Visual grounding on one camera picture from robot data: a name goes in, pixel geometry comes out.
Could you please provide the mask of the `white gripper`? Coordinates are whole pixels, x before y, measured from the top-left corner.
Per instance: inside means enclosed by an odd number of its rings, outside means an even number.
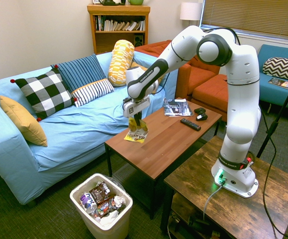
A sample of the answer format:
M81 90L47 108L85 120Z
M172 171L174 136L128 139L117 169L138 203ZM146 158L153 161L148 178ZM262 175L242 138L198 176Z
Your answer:
M123 116L126 118L134 115L135 122L140 126L142 110L150 105L150 97L146 96L141 101L135 102L132 98L123 99Z

